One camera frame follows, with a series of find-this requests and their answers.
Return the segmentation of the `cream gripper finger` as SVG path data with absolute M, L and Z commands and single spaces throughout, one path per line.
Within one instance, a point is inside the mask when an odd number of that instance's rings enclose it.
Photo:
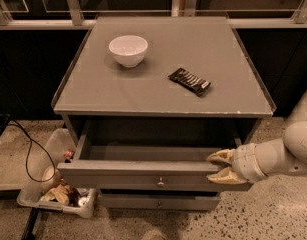
M 234 149 L 224 149 L 217 151 L 215 153 L 210 154 L 207 157 L 207 161 L 209 162 L 218 162 L 218 163 L 226 163 L 231 165 L 233 156 L 234 156 Z
M 216 174 L 207 175 L 207 179 L 213 183 L 238 185 L 246 183 L 231 167 L 226 167 Z

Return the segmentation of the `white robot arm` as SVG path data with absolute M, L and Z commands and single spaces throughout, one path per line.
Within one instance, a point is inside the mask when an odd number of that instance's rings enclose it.
M 279 139 L 250 143 L 211 154 L 226 167 L 207 179 L 217 184 L 255 183 L 274 175 L 307 175 L 307 90 L 286 120 Z

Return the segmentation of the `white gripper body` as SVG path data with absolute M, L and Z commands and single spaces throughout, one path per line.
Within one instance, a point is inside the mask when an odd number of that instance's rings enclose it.
M 267 178 L 257 161 L 254 143 L 241 145 L 234 151 L 232 168 L 239 177 L 249 183 L 256 183 Z

